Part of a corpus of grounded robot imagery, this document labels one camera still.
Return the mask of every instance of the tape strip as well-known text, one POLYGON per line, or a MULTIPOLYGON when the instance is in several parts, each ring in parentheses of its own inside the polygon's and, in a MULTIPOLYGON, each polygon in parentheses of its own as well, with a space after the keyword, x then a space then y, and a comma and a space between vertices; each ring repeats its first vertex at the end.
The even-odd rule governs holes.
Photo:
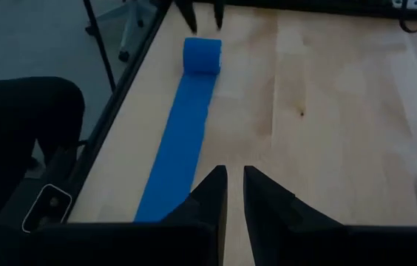
POLYGON ((220 72, 220 40, 187 38, 184 75, 172 104, 135 222, 157 222, 191 191, 205 121, 220 72))

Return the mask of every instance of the wooden tabletop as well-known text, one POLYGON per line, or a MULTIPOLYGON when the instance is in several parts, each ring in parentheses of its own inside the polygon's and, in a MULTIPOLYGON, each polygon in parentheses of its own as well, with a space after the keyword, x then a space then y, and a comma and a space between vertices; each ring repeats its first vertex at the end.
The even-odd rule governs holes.
MULTIPOLYGON (((228 169, 225 263, 252 265, 243 166, 348 224, 417 225, 417 34, 398 22, 196 4, 199 36, 223 41, 193 188, 228 169)), ((190 31, 170 7, 70 222, 130 222, 183 73, 190 31)))

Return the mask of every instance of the chair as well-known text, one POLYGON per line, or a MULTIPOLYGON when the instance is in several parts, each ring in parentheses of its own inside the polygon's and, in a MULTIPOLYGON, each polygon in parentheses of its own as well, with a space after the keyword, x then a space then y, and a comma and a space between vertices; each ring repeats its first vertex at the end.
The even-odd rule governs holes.
MULTIPOLYGON (((156 11, 156 6, 151 4, 149 1, 123 0, 123 4, 119 7, 115 7, 96 16, 97 22, 103 22, 126 14, 127 18, 123 35, 121 36, 120 52, 118 54, 118 59, 120 59, 120 61, 127 62, 129 60, 129 52, 126 47, 126 42, 128 36, 134 33, 136 26, 144 27, 143 13, 154 14, 156 11)), ((89 35, 94 35, 95 33, 95 30, 90 26, 90 23, 89 26, 85 28, 85 31, 89 35)))

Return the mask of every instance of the cable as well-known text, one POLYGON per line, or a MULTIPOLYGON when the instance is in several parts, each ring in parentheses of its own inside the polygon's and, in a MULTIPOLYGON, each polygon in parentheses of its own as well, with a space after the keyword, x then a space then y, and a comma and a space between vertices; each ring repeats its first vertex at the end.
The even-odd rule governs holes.
POLYGON ((402 4, 401 4, 401 15, 399 16, 399 26, 406 33, 417 33, 417 29, 416 30, 411 30, 406 25, 406 19, 407 19, 407 2, 408 1, 409 0, 402 0, 402 4))

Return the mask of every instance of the metal bracket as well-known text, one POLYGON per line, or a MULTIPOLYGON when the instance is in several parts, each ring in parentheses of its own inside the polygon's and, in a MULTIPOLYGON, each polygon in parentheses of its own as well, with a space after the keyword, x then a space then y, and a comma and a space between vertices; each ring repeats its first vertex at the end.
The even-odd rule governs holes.
MULTIPOLYGON (((396 9, 401 9, 402 2, 405 0, 391 0, 393 7, 396 9)), ((417 10, 417 0, 408 0, 407 1, 408 10, 417 10)))

